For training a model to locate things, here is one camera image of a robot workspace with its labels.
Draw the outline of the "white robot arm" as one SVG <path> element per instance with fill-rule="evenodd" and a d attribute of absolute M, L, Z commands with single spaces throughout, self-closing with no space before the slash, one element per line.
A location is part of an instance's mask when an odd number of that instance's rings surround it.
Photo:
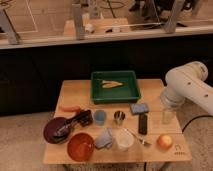
<path fill-rule="evenodd" d="M 208 68 L 199 61 L 170 69 L 165 75 L 166 87 L 160 95 L 164 106 L 162 123 L 169 124 L 186 99 L 191 100 L 213 116 L 213 87 L 205 80 Z"/>

